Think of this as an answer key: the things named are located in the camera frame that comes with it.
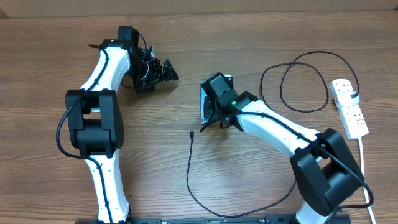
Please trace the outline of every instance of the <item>wooden table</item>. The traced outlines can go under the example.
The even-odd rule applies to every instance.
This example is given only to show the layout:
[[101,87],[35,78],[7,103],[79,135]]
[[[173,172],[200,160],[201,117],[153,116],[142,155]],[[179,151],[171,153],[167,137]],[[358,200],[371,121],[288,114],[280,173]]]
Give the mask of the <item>wooden table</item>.
[[[218,125],[199,133],[199,83],[217,71],[230,73],[238,93],[259,94],[268,66],[301,53],[329,50],[356,70],[361,108],[370,133],[363,138],[366,180],[378,223],[398,222],[398,13],[295,12],[174,16],[114,16],[0,20],[0,223],[73,223],[96,218],[93,181],[84,161],[55,145],[65,111],[65,93],[91,75],[98,51],[87,47],[116,38],[118,25],[141,32],[158,58],[170,59],[180,75],[152,93],[121,88],[118,100],[126,128],[121,150],[123,187],[134,217],[212,217],[185,185],[191,130],[195,133],[190,184],[206,206],[238,214],[277,201],[294,176],[289,160],[257,137]],[[348,67],[332,55],[309,55],[330,83],[348,78]],[[279,98],[285,68],[271,70],[264,94],[281,115],[308,128],[345,131],[333,101],[304,114]],[[307,67],[292,69],[284,85],[294,107],[317,108],[325,91]],[[359,162],[358,143],[347,140]],[[62,144],[70,152],[67,127]],[[297,188],[280,205],[253,214],[294,213],[303,203]],[[346,203],[364,203],[358,190]],[[353,223],[370,223],[367,210],[346,210]]]

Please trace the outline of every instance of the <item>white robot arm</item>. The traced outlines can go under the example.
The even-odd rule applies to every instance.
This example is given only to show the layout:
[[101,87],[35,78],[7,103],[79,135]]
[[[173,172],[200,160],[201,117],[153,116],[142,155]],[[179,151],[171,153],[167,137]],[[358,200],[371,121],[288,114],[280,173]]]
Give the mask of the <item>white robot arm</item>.
[[[161,81],[178,80],[169,60],[160,65],[153,46],[138,47],[138,36],[131,26],[120,26],[118,39],[95,46],[100,56],[91,77],[79,90],[69,90],[66,95],[64,116],[68,117],[72,146],[79,149],[80,156],[71,156],[58,146],[67,156],[85,159],[90,168],[99,206],[94,223],[132,223],[119,167],[124,126],[116,93],[123,78],[129,75],[133,80],[129,88],[138,93],[155,90]],[[101,119],[85,119],[83,114],[88,113],[101,113]]]
[[[344,208],[341,202],[366,185],[342,135],[336,131],[320,133],[304,128],[275,113],[254,95],[238,95],[229,75],[211,75],[201,83],[201,89],[202,121],[209,121],[201,131],[221,120],[222,128],[233,125],[253,134],[290,159],[305,200],[292,222],[323,224],[337,209]],[[329,157],[331,162],[321,168],[318,161]]]

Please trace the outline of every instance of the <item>black mounting bracket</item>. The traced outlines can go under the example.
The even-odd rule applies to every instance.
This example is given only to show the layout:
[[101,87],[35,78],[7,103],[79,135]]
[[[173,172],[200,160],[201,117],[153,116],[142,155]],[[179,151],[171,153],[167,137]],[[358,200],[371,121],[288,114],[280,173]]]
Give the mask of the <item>black mounting bracket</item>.
[[[68,90],[65,101],[69,109],[79,100],[83,90]],[[101,119],[85,119],[83,114],[99,108]],[[72,146],[79,149],[80,155],[106,154],[112,158],[124,141],[124,126],[114,90],[90,91],[68,115],[69,135]]]
[[[317,137],[315,141],[317,145],[324,147],[364,180],[358,164],[339,132],[327,129],[324,133],[317,134]],[[316,161],[319,156],[327,159],[326,155],[310,144],[305,149],[297,149],[295,155],[290,158],[290,163],[303,199],[314,211],[327,216],[350,197],[361,184],[334,161],[321,169]]]
[[[220,116],[236,114],[252,101],[258,98],[249,92],[238,95],[233,88],[233,79],[225,77],[221,72],[210,75],[200,83],[206,96],[204,99],[204,118],[218,120]],[[229,126],[235,126],[243,131],[240,124],[236,122],[236,117],[222,120]]]

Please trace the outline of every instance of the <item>black wire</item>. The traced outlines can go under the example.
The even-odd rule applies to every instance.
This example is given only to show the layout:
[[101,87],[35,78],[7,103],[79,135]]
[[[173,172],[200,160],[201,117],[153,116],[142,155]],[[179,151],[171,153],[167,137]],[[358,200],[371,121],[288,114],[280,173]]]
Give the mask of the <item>black wire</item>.
[[289,130],[291,133],[293,133],[294,135],[296,135],[298,138],[303,139],[304,141],[310,143],[313,147],[317,148],[318,150],[320,150],[322,153],[324,153],[325,155],[327,155],[328,157],[330,157],[331,160],[333,160],[335,163],[337,163],[340,167],[342,167],[344,170],[347,170],[353,177],[355,177],[355,179],[357,179],[359,181],[359,183],[368,191],[369,193],[369,203],[366,204],[362,204],[362,205],[343,205],[343,206],[339,206],[337,207],[338,210],[342,210],[344,208],[355,208],[355,209],[359,209],[359,208],[368,208],[369,206],[371,206],[374,202],[374,195],[370,189],[370,187],[365,183],[365,181],[363,181],[362,179],[360,179],[350,168],[348,168],[346,165],[344,165],[340,160],[338,160],[334,155],[332,155],[330,152],[328,152],[327,150],[325,150],[324,148],[318,146],[316,143],[314,143],[313,141],[309,140],[308,138],[306,138],[305,136],[303,136],[301,133],[297,132],[296,130],[292,129],[290,126],[288,126],[287,124],[283,123],[282,121],[280,121],[279,119],[265,114],[265,113],[256,113],[256,112],[238,112],[236,114],[228,114],[228,115],[224,115],[221,116],[219,118],[219,120],[224,120],[225,118],[231,118],[233,116],[238,116],[238,115],[255,115],[255,116],[261,116],[263,118],[269,118],[273,121],[275,121],[276,123],[280,124],[282,127],[284,127],[285,129]]
[[144,42],[145,49],[147,49],[147,42],[145,41],[144,36],[142,34],[138,34],[138,35],[141,37],[142,41]]
[[76,106],[78,103],[80,103],[81,99],[83,99],[83,97],[84,97],[88,92],[90,92],[90,91],[98,84],[100,78],[102,77],[103,73],[105,72],[106,66],[108,66],[109,56],[108,56],[108,53],[105,51],[105,49],[102,48],[102,47],[100,47],[100,46],[93,45],[93,44],[90,44],[90,45],[88,45],[88,46],[90,46],[90,47],[92,47],[92,48],[97,48],[97,49],[99,49],[99,50],[101,50],[101,51],[104,52],[104,54],[105,54],[105,64],[104,64],[104,67],[103,67],[102,70],[100,71],[98,77],[97,77],[96,79],[94,79],[93,84],[92,84],[90,87],[88,87],[88,88],[80,95],[79,99],[77,99],[77,100],[66,110],[66,112],[63,114],[63,116],[62,116],[62,118],[61,118],[61,120],[60,120],[60,122],[59,122],[59,124],[58,124],[58,127],[57,127],[57,132],[56,132],[56,134],[55,134],[55,141],[57,142],[57,146],[58,146],[59,150],[60,150],[64,155],[66,155],[66,156],[68,156],[68,157],[71,157],[71,158],[75,158],[75,159],[88,159],[89,161],[94,162],[94,164],[96,165],[96,168],[97,168],[98,171],[99,171],[99,176],[100,176],[100,178],[101,178],[102,191],[103,191],[103,195],[104,195],[105,207],[106,207],[106,209],[107,209],[107,211],[108,211],[109,221],[110,221],[110,224],[113,224],[111,209],[110,209],[110,207],[109,207],[109,201],[108,201],[108,198],[107,198],[107,196],[106,196],[105,180],[104,180],[104,175],[103,175],[103,172],[102,172],[102,169],[101,169],[101,164],[99,164],[95,159],[93,159],[93,158],[91,158],[91,157],[89,157],[89,156],[88,156],[88,157],[84,157],[84,156],[78,156],[78,155],[74,155],[74,154],[68,153],[67,151],[65,151],[65,150],[63,149],[63,147],[62,147],[62,145],[61,145],[61,142],[60,142],[60,133],[61,133],[62,125],[63,125],[63,123],[65,122],[66,118],[68,117],[68,114],[70,113],[70,111],[72,110],[72,108],[73,108],[74,106]]
[[[142,35],[142,34],[140,34],[140,33],[138,33],[138,35],[141,37],[141,39],[142,39],[142,41],[143,41],[143,43],[144,43],[144,55],[142,56],[142,57],[139,57],[139,59],[140,60],[144,60],[145,58],[146,58],[146,50],[147,50],[147,42],[145,41],[145,38],[144,38],[144,36]],[[124,88],[129,88],[129,89],[133,89],[133,90],[135,90],[135,88],[134,88],[134,86],[128,86],[128,85],[125,85],[124,84],[124,77],[126,77],[127,76],[127,74],[124,74],[124,76],[122,77],[122,82],[121,82],[121,85],[124,87]]]
[[127,75],[124,75],[123,78],[122,78],[122,82],[121,82],[122,86],[125,87],[125,88],[130,88],[130,89],[135,90],[134,86],[127,86],[127,85],[124,84],[124,77],[126,77],[126,76]]
[[258,209],[255,209],[255,210],[252,210],[252,211],[249,211],[249,212],[245,212],[245,213],[242,213],[240,215],[221,215],[219,213],[213,212],[212,210],[210,210],[209,208],[205,207],[202,203],[200,203],[198,201],[198,199],[192,194],[191,188],[189,187],[188,179],[189,179],[189,169],[190,169],[190,165],[191,165],[191,156],[192,156],[193,131],[191,131],[190,135],[191,135],[191,148],[190,148],[190,152],[189,152],[189,160],[188,160],[188,168],[187,168],[187,189],[188,189],[189,194],[191,195],[191,197],[194,199],[194,201],[196,201],[196,203],[198,205],[200,205],[202,208],[204,208],[206,211],[212,213],[213,215],[216,215],[218,217],[223,217],[223,218],[238,218],[238,217],[242,217],[242,216],[245,216],[245,215],[249,215],[249,214],[252,214],[252,213],[255,213],[255,212],[259,212],[259,211],[265,210],[267,208],[271,208],[271,207],[283,202],[290,195],[290,193],[292,193],[292,191],[293,191],[293,189],[294,189],[294,187],[296,185],[296,181],[294,181],[293,186],[290,188],[289,192],[287,192],[285,197],[283,197],[279,201],[274,202],[274,203],[272,203],[270,205],[267,205],[265,207],[258,208]]
[[[333,53],[333,52],[327,52],[327,51],[323,51],[323,50],[318,50],[318,51],[313,51],[313,52],[307,52],[307,53],[304,53],[304,54],[302,54],[302,55],[299,55],[296,59],[293,60],[293,62],[290,62],[290,63],[282,63],[282,64],[273,65],[273,66],[271,66],[271,67],[268,67],[268,68],[264,71],[264,73],[262,74],[261,81],[260,81],[260,94],[261,94],[261,98],[262,98],[263,102],[264,102],[272,111],[273,111],[273,109],[267,104],[267,101],[265,100],[264,95],[262,94],[262,81],[263,81],[263,79],[264,79],[264,75],[266,74],[266,72],[267,72],[268,70],[270,70],[271,68],[275,68],[275,67],[279,67],[279,66],[283,66],[283,65],[289,65],[289,67],[287,68],[287,70],[286,70],[285,73],[284,73],[284,76],[282,77],[282,81],[281,81],[281,83],[280,83],[280,89],[279,89],[280,99],[282,100],[282,102],[284,103],[285,106],[287,106],[288,108],[290,108],[290,109],[292,109],[292,110],[294,110],[294,111],[298,111],[298,112],[302,112],[302,113],[311,113],[311,112],[315,112],[315,111],[322,110],[322,109],[328,104],[328,100],[329,100],[328,88],[327,88],[327,85],[326,85],[325,80],[323,79],[321,73],[320,73],[315,67],[313,67],[312,65],[309,65],[309,64],[307,64],[307,63],[296,62],[300,57],[303,57],[304,55],[308,55],[308,54],[331,54],[331,55],[334,55],[334,56],[340,58],[342,61],[344,61],[344,63],[347,64],[347,66],[348,66],[349,69],[351,70],[352,74],[354,75],[354,78],[355,78],[355,81],[356,81],[356,85],[357,85],[357,87],[358,87],[358,91],[357,91],[355,94],[352,94],[351,97],[352,97],[352,98],[356,98],[356,97],[359,95],[359,81],[358,81],[358,78],[357,78],[357,76],[356,76],[356,73],[355,73],[354,69],[352,68],[352,66],[351,66],[342,56],[340,56],[340,55],[338,55],[338,54],[335,54],[335,53]],[[315,109],[315,110],[298,110],[298,109],[296,109],[296,108],[293,108],[293,107],[290,106],[289,104],[287,104],[287,102],[284,100],[284,97],[283,97],[283,94],[282,94],[282,87],[283,87],[283,84],[284,84],[284,80],[285,80],[285,77],[286,77],[287,72],[293,67],[293,65],[296,65],[296,64],[298,64],[298,65],[306,65],[306,66],[308,66],[308,67],[313,68],[313,69],[318,73],[319,77],[322,79],[323,85],[325,86],[325,90],[326,90],[326,102],[325,102],[325,104],[324,104],[322,107],[320,107],[320,108],[318,108],[318,109]]]
[[200,129],[199,132],[203,132],[207,127],[209,127],[210,125],[212,125],[212,124],[214,124],[215,122],[219,121],[218,119],[212,121],[212,119],[213,119],[213,117],[214,117],[215,114],[216,114],[216,112],[214,111],[213,114],[211,115],[210,119],[206,122],[205,125],[203,125],[203,127],[201,127],[201,129]]
[[324,223],[329,223],[329,221],[331,221],[332,219],[334,219],[334,217],[337,215],[337,212],[343,212],[343,211],[340,210],[340,209],[338,209],[338,208],[334,209],[334,210],[330,213],[330,215],[328,216],[328,218],[325,220]]
[[284,101],[284,99],[283,99],[283,97],[282,97],[282,85],[283,85],[285,76],[283,77],[282,83],[281,83],[281,85],[280,85],[280,98],[282,99],[282,102],[284,102],[284,104],[285,104],[288,108],[290,108],[290,109],[292,109],[292,110],[294,110],[294,111],[302,112],[302,113],[311,113],[311,112],[315,112],[315,111],[322,110],[322,109],[328,104],[328,102],[329,102],[328,85],[326,84],[325,80],[323,79],[321,73],[318,71],[317,68],[315,68],[314,66],[312,66],[312,65],[310,65],[310,64],[302,63],[302,62],[290,62],[290,63],[281,63],[281,64],[278,64],[278,65],[273,65],[273,66],[271,66],[271,67],[268,67],[268,68],[264,71],[264,73],[262,73],[261,81],[260,81],[260,95],[261,95],[261,98],[262,98],[263,102],[264,102],[272,111],[274,111],[274,110],[268,105],[266,99],[264,98],[264,95],[262,94],[262,81],[263,81],[263,79],[264,79],[264,75],[266,74],[266,72],[267,72],[268,70],[270,70],[270,69],[272,69],[272,68],[279,67],[279,66],[283,66],[283,65],[289,65],[289,66],[292,66],[292,65],[305,65],[305,66],[308,66],[308,67],[314,69],[314,70],[318,73],[319,77],[321,78],[321,80],[322,80],[322,82],[323,82],[323,86],[325,87],[325,91],[326,91],[326,102],[325,102],[325,104],[324,104],[323,106],[321,106],[321,107],[318,108],[318,109],[314,109],[314,110],[298,110],[298,109],[295,109],[295,108],[291,107],[290,105],[288,105],[288,104]]

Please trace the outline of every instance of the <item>electrical outlet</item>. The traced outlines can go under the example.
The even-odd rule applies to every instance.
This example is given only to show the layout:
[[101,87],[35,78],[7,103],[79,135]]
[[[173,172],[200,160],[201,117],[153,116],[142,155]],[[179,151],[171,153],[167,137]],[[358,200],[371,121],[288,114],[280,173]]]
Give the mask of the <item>electrical outlet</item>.
[[333,80],[330,83],[330,88],[347,137],[349,139],[357,139],[369,133],[359,107],[359,96],[357,96],[358,99],[352,99],[351,97],[355,93],[351,82],[345,79]]

